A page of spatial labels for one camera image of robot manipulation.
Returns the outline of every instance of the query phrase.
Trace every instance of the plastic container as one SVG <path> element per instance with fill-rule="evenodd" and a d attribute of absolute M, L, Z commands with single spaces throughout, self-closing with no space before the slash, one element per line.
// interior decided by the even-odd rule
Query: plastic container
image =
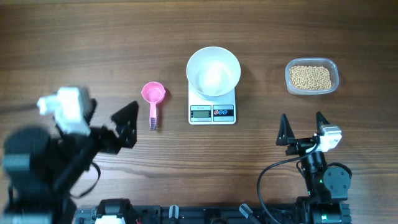
<path fill-rule="evenodd" d="M 293 86 L 292 81 L 290 80 L 290 68 L 294 66 L 323 66 L 327 68 L 330 72 L 330 81 L 331 81 L 331 88 L 327 90 L 300 90 Z M 319 95 L 319 94 L 326 94 L 335 91 L 338 87 L 340 82 L 338 78 L 338 71 L 337 66 L 334 62 L 327 58 L 297 58 L 292 60 L 286 65 L 285 69 L 285 78 L 286 78 L 286 85 L 287 91 L 291 94 L 295 95 Z"/>

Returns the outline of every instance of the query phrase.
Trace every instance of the pink measuring cup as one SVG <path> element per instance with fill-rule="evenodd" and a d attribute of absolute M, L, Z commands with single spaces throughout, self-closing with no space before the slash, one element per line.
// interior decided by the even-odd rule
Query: pink measuring cup
<path fill-rule="evenodd" d="M 142 97 L 150 103 L 149 126 L 151 130 L 156 130 L 156 104 L 160 103 L 166 94 L 163 85 L 158 82 L 147 83 L 141 91 Z"/>

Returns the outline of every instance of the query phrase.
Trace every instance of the wooden table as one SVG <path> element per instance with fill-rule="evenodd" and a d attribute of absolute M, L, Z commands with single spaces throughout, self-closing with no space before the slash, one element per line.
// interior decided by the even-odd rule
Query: wooden table
<path fill-rule="evenodd" d="M 397 5 L 372 1 L 187 1 L 53 4 L 0 7 L 0 142 L 20 126 L 51 117 L 28 110 L 60 86 L 87 85 L 99 107 L 93 125 L 140 104 L 138 142 L 118 156 L 98 154 L 103 175 L 78 205 L 129 198 L 134 205 L 258 204 L 260 171 L 287 157 L 275 139 L 282 113 L 296 137 L 316 131 L 321 111 L 343 130 L 326 154 L 353 170 L 348 203 L 354 223 L 398 219 Z M 188 123 L 185 66 L 198 49 L 216 45 L 241 63 L 236 87 L 238 122 Z M 340 86 L 320 96 L 287 92 L 285 66 L 294 58 L 326 57 L 338 66 Z M 150 131 L 149 104 L 140 94 L 158 81 L 169 90 L 161 127 Z M 0 204 L 9 183 L 0 180 Z M 84 175 L 73 192 L 91 185 Z M 269 172 L 267 202 L 306 194 L 294 164 Z"/>

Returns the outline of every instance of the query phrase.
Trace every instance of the black cable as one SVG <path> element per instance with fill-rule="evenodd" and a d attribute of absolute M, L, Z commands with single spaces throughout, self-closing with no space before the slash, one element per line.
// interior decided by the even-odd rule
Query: black cable
<path fill-rule="evenodd" d="M 101 177 L 101 169 L 95 162 L 92 162 L 91 165 L 93 165 L 93 167 L 97 170 L 97 173 L 98 173 L 97 181 L 89 189 L 85 190 L 83 193 L 81 193 L 78 196 L 70 194 L 71 198 L 75 198 L 75 199 L 82 198 L 82 197 L 86 196 L 88 193 L 90 193 L 94 189 L 94 187 L 97 185 L 97 183 Z"/>
<path fill-rule="evenodd" d="M 351 169 L 349 169 L 348 166 L 346 166 L 344 164 L 341 164 L 339 162 L 332 162 L 332 163 L 328 164 L 328 167 L 331 167 L 331 166 L 337 166 L 337 167 L 343 168 L 345 171 L 347 171 L 349 178 L 351 178 L 353 176 Z"/>
<path fill-rule="evenodd" d="M 306 155 L 304 155 L 304 156 L 299 156 L 299 157 L 292 158 L 292 159 L 286 159 L 286 160 L 284 160 L 284 161 L 280 161 L 280 162 L 274 163 L 273 165 L 268 166 L 267 168 L 265 168 L 265 169 L 260 173 L 260 176 L 259 176 L 259 178 L 257 179 L 257 194 L 258 194 L 258 197 L 259 197 L 259 201 L 260 201 L 260 203 L 261 203 L 261 205 L 262 205 L 264 211 L 267 213 L 268 217 L 269 217 L 272 221 L 274 221 L 275 223 L 277 223 L 277 224 L 281 224 L 281 223 L 278 222 L 278 221 L 271 215 L 271 213 L 268 211 L 268 209 L 267 209 L 267 207 L 266 207 L 264 201 L 262 200 L 262 197 L 261 197 L 261 190 L 260 190 L 261 178 L 262 178 L 262 176 L 263 176 L 268 170 L 270 170 L 271 168 L 273 168 L 273 167 L 275 167 L 275 166 L 279 166 L 279 165 L 282 165 L 282 164 L 285 164 L 285 163 L 288 163 L 288 162 L 293 162 L 293 161 L 297 161 L 297 160 L 302 160 L 302 159 L 308 157 L 309 155 L 313 154 L 313 153 L 318 149 L 318 146 L 319 146 L 319 136 L 318 136 L 318 135 L 316 136 L 316 143 L 315 143 L 315 144 L 316 144 L 315 147 L 314 147 L 308 154 L 306 154 Z"/>
<path fill-rule="evenodd" d="M 11 207 L 11 205 L 14 203 L 14 189 L 12 188 L 12 186 L 8 186 L 8 201 L 9 201 L 9 206 Z"/>
<path fill-rule="evenodd" d="M 300 172 L 300 174 L 305 178 L 305 175 L 304 175 L 304 172 L 301 170 L 301 168 L 299 168 L 299 163 L 300 163 L 301 161 L 297 161 L 297 163 L 296 163 L 296 168 L 297 168 L 297 170 Z"/>

